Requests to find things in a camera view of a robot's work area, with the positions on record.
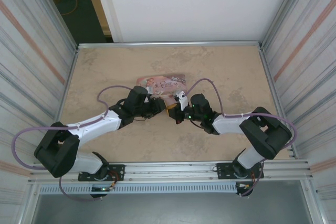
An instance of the ventilation grille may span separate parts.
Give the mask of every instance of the ventilation grille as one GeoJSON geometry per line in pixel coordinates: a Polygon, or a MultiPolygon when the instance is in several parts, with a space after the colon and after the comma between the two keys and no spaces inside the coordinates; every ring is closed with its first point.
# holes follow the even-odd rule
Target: ventilation grille
{"type": "MultiPolygon", "coordinates": [[[[67,194],[236,193],[235,182],[116,184],[113,191],[92,191],[92,184],[63,185],[67,194]]],[[[58,185],[43,185],[41,195],[62,194],[58,185]]]]}

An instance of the corrugated metal wall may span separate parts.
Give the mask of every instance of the corrugated metal wall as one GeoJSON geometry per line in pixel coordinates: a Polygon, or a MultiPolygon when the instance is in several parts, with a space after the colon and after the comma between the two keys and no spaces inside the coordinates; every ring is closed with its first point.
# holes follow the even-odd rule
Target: corrugated metal wall
{"type": "MultiPolygon", "coordinates": [[[[76,54],[50,0],[0,0],[0,223],[14,223],[30,172],[13,158],[14,134],[50,125],[59,109],[76,54]]],[[[17,142],[18,155],[34,161],[43,132],[17,142]]]]}
{"type": "Polygon", "coordinates": [[[285,113],[298,127],[330,221],[336,221],[336,0],[292,0],[265,53],[285,113]]]}

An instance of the white clip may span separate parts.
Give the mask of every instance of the white clip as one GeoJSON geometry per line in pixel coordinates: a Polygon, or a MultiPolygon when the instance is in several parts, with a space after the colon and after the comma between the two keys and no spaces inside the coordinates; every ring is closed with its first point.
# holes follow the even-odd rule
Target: white clip
{"type": "Polygon", "coordinates": [[[181,110],[184,111],[184,108],[188,106],[188,98],[185,95],[184,91],[181,91],[179,94],[177,94],[178,101],[181,104],[181,110]]]}

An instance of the open doorway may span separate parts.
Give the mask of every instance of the open doorway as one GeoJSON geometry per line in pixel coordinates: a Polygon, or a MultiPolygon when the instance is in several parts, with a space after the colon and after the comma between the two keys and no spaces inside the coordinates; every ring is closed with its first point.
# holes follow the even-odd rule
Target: open doorway
{"type": "Polygon", "coordinates": [[[100,0],[53,1],[77,44],[113,42],[100,0]]]}

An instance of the beige table surface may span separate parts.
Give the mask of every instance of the beige table surface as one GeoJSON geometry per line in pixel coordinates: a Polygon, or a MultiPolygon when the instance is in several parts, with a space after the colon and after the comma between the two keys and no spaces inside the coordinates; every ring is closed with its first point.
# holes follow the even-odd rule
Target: beige table surface
{"type": "MultiPolygon", "coordinates": [[[[200,78],[214,81],[225,113],[243,113],[263,106],[275,113],[256,46],[82,48],[62,113],[62,123],[75,123],[103,112],[97,93],[110,85],[133,87],[137,78],[184,73],[188,88],[200,78]]],[[[113,105],[126,89],[110,89],[102,99],[113,105]]],[[[203,93],[215,111],[218,99],[210,83],[201,82],[188,96],[203,93]]],[[[232,160],[250,147],[243,134],[209,135],[184,121],[176,125],[166,112],[135,121],[85,144],[81,151],[99,152],[110,162],[232,160]]],[[[289,158],[286,150],[277,158],[289,158]]]]}

